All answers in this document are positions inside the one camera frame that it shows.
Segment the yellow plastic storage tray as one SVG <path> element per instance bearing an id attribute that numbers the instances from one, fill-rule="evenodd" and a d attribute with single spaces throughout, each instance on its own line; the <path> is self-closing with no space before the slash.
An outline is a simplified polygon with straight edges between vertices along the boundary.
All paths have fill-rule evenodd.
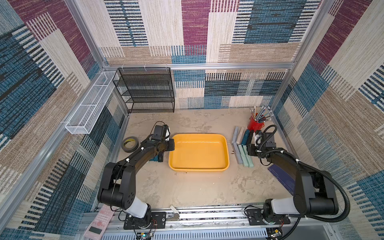
<path id="1" fill-rule="evenodd" d="M 223 172 L 230 166 L 227 140 L 220 134 L 174 135 L 169 167 L 177 172 Z"/>

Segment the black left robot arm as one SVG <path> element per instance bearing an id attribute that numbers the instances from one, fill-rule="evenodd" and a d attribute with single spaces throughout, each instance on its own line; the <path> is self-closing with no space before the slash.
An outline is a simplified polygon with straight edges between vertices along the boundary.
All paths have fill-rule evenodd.
<path id="1" fill-rule="evenodd" d="M 98 202 L 116 207 L 127 214 L 133 229 L 147 228 L 152 220 L 151 206 L 136 196 L 136 174 L 151 159 L 175 150 L 169 126 L 154 125 L 149 134 L 131 154 L 117 163 L 108 163 L 102 175 L 98 191 Z"/>

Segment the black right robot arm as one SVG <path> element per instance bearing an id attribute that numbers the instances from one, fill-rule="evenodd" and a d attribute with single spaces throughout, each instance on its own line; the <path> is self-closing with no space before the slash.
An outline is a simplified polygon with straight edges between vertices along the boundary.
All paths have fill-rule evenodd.
<path id="1" fill-rule="evenodd" d="M 305 164 L 272 141 L 274 133 L 256 132 L 254 144 L 248 144 L 251 156 L 278 166 L 295 180 L 293 195 L 285 199 L 267 199 L 261 214 L 267 223 L 279 217 L 307 217 L 337 223 L 346 219 L 351 203 L 343 187 L 326 171 Z"/>

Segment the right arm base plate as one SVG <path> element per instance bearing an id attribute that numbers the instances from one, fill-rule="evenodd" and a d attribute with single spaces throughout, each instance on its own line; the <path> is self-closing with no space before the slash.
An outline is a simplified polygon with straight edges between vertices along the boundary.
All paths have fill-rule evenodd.
<path id="1" fill-rule="evenodd" d="M 245 209 L 245 215 L 248 218 L 250 226 L 267 226 L 267 225 L 289 225 L 291 220 L 286 215 L 267 215 L 264 210 L 259 208 Z"/>

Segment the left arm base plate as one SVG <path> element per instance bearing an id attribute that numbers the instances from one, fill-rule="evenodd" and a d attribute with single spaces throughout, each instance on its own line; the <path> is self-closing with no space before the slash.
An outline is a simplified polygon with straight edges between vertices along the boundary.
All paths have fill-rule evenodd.
<path id="1" fill-rule="evenodd" d="M 144 218 L 131 217 L 126 215 L 124 221 L 124 230 L 150 230 L 150 229 L 164 229 L 166 225 L 166 212 L 152 212 L 146 214 Z"/>

